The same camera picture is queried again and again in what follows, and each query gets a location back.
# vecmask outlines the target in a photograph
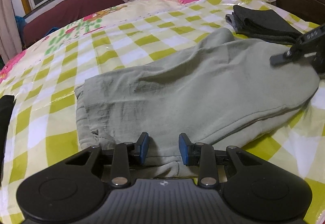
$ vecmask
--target yellow and white checkered sheet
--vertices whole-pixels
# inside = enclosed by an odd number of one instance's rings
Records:
[[[0,96],[11,94],[17,99],[5,147],[0,220],[20,223],[23,216],[15,196],[19,184],[80,150],[74,89],[85,79],[158,60],[196,45],[219,27],[233,31],[225,14],[231,13],[235,4],[274,9],[301,32],[317,26],[264,1],[200,0],[115,26],[105,26],[109,25],[108,16],[87,25],[79,20],[35,44],[35,52],[44,53],[44,57],[0,85]],[[325,209],[324,124],[325,82],[321,81],[311,101],[292,120],[244,147],[308,182],[313,190],[305,217],[309,224],[316,223]]]

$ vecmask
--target black object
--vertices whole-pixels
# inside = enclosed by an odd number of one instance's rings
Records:
[[[274,10],[252,10],[234,5],[234,12],[225,16],[237,34],[278,44],[294,44],[301,33]]]
[[[325,73],[325,24],[301,35],[297,42],[284,54],[270,57],[272,66],[297,61],[306,54],[315,53],[308,59],[317,73]]]
[[[0,175],[2,175],[2,162],[4,159],[4,147],[7,138],[9,122],[15,106],[15,97],[5,95],[0,98]]]
[[[149,136],[114,150],[89,147],[24,180],[17,190],[23,223],[288,223],[303,224],[311,189],[301,178],[242,149],[226,151],[179,135],[192,179],[130,179],[129,165],[143,165]],[[107,183],[103,165],[112,165]],[[217,165],[228,178],[219,183]]]

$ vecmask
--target bed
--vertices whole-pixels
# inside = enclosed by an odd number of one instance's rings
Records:
[[[73,22],[32,45],[0,84],[16,96],[0,190],[4,224],[23,220],[15,193],[30,175],[80,150],[74,89],[85,79],[144,65],[197,44],[216,28],[233,29],[225,15],[238,4],[273,9],[300,32],[325,21],[325,0],[139,0]],[[313,191],[305,216],[322,224],[325,210],[325,81],[291,120],[243,148],[303,177]]]

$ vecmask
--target black cloth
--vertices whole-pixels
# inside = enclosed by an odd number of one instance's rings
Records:
[[[239,5],[225,16],[237,34],[262,39],[271,43],[294,44],[302,35],[274,10],[251,10]]]
[[[5,140],[14,105],[14,96],[5,95],[0,98],[0,175],[2,174]]]

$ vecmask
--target white logo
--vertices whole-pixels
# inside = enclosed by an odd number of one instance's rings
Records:
[[[161,181],[159,184],[162,185],[162,186],[166,186],[166,185],[168,185],[169,183],[168,183],[166,180],[164,180],[164,181]]]

